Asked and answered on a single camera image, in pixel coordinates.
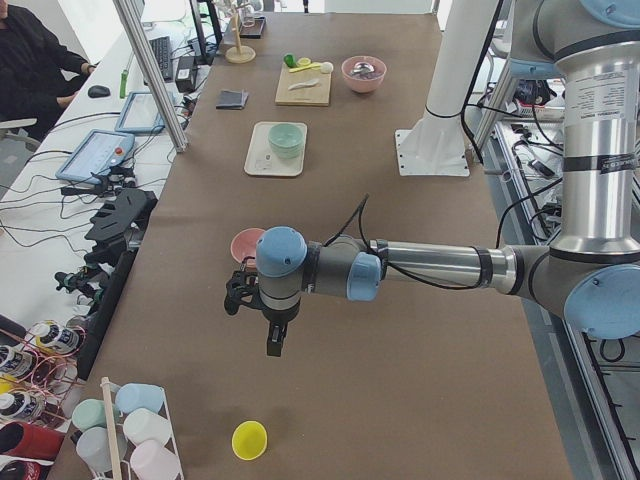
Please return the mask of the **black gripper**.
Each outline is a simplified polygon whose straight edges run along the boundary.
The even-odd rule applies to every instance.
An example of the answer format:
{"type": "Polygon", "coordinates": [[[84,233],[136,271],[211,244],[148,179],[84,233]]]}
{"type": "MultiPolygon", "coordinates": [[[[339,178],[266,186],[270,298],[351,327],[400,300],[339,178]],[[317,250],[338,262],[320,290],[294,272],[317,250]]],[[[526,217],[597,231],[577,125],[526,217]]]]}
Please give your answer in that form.
{"type": "Polygon", "coordinates": [[[288,323],[293,321],[299,313],[299,306],[294,305],[285,310],[265,307],[263,316],[270,322],[266,341],[266,353],[271,357],[280,357],[285,341],[288,323]]]}

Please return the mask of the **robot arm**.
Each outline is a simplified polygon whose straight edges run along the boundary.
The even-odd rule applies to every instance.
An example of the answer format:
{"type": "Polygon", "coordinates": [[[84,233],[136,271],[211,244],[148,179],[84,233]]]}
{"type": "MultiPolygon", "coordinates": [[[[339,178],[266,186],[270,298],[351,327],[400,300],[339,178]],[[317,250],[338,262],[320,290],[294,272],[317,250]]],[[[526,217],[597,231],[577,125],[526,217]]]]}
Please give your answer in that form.
{"type": "Polygon", "coordinates": [[[635,1],[520,1],[512,55],[565,77],[560,234],[499,249],[344,239],[274,227],[257,243],[254,300],[281,353],[303,293],[370,301],[388,270],[449,290],[530,299],[600,339],[639,329],[639,244],[631,234],[639,84],[635,1]]]}

